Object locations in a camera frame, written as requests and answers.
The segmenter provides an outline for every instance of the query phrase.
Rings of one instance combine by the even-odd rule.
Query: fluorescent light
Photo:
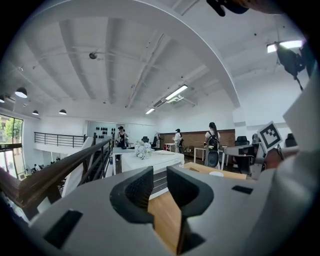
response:
[[[280,45],[284,46],[287,49],[299,48],[299,47],[302,47],[302,40],[285,41],[285,42],[281,42]],[[266,49],[268,53],[272,53],[277,50],[276,45],[274,43],[267,45]]]
[[[146,115],[150,114],[151,112],[155,111],[154,108],[151,108],[147,113],[145,113]]]
[[[177,94],[181,93],[182,91],[184,91],[185,89],[187,89],[188,86],[186,86],[185,84],[180,87],[178,90],[174,91],[173,93],[171,93],[168,97],[166,97],[166,100],[170,100],[171,98],[173,98],[174,96],[176,96]]]

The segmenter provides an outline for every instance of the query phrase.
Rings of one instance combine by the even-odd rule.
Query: black railing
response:
[[[55,146],[81,148],[87,136],[73,136],[53,133],[34,132],[34,142]]]

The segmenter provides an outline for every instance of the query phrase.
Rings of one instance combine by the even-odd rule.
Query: brick wall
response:
[[[236,140],[236,131],[234,129],[230,130],[218,130],[220,133],[220,145],[221,146],[228,146],[234,147],[235,140]],[[181,132],[184,146],[194,146],[195,148],[201,148],[204,146],[205,142],[205,134],[207,131],[190,131],[190,132]],[[173,143],[174,141],[172,138],[175,136],[175,133],[162,133],[160,137],[163,139],[161,140],[160,147],[163,149],[165,143]],[[196,151],[196,157],[202,158],[202,152],[200,150]]]

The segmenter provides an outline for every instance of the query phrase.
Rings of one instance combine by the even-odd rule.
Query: tree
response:
[[[9,121],[6,122],[4,128],[4,136],[7,138],[9,142],[12,139],[18,140],[20,138],[22,120],[14,119],[10,117]]]

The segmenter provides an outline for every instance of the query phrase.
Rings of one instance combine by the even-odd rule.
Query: white shirt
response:
[[[175,134],[173,140],[174,140],[174,143],[175,143],[175,144],[179,144],[179,142],[180,142],[180,140],[181,140],[181,135],[180,135],[179,132],[177,132],[177,133]]]
[[[210,131],[211,135],[214,135],[215,134],[215,131],[214,130],[211,130]],[[206,134],[205,134],[205,137],[208,139],[211,135],[210,133],[207,131]]]

